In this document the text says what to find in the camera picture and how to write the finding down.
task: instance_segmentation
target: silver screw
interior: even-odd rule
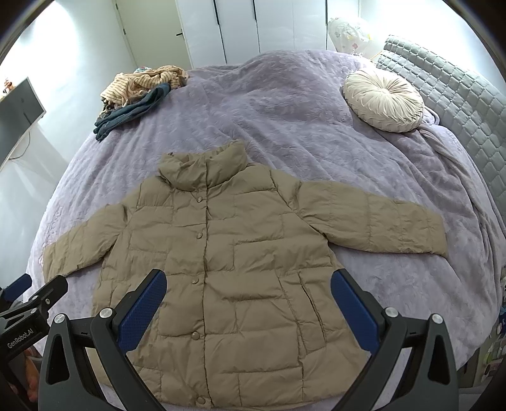
[[[397,311],[394,307],[385,308],[385,314],[390,318],[395,318],[399,315],[399,311]]]
[[[443,317],[439,314],[432,314],[432,321],[436,324],[442,324],[443,323]]]
[[[59,324],[59,323],[63,322],[64,319],[65,319],[65,314],[58,314],[55,317],[55,323]]]
[[[109,318],[111,315],[112,315],[112,308],[107,307],[100,310],[100,316],[102,318]]]

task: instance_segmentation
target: tufted headboard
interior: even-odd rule
[[[388,37],[376,66],[418,89],[475,162],[506,222],[506,98],[479,74],[400,37]]]

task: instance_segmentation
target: purple blanket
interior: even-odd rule
[[[349,72],[367,64],[335,52],[283,51],[241,66],[192,70],[186,87],[171,91],[140,120],[112,131],[102,143],[90,135],[40,223],[28,262],[33,287],[27,294],[43,283],[43,247],[153,175],[162,153],[203,151],[240,139],[252,161],[304,180],[338,180],[415,201],[443,216],[448,259],[334,250],[383,306],[405,316],[443,315],[461,366],[497,318],[504,225],[473,162],[455,136],[437,125],[436,116],[426,112],[418,130],[395,134],[379,132],[352,113],[342,85]],[[50,320],[58,312],[71,318],[90,315],[99,270],[96,265],[68,277],[69,292]],[[400,373],[402,361],[378,404],[392,394]],[[335,402],[305,409],[331,409]]]

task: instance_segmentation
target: round cushion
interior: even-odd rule
[[[378,68],[360,68],[348,74],[343,87],[346,101],[369,125],[404,133],[421,123],[424,101],[404,78]]]

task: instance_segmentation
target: khaki puffer jacket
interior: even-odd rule
[[[93,310],[152,269],[167,294],[129,358],[163,402],[289,408],[346,391],[366,362],[330,292],[327,241],[445,255],[439,215],[335,181],[247,163],[242,143],[166,154],[159,176],[44,251],[44,275],[106,256]],[[96,368],[99,380],[105,376]]]

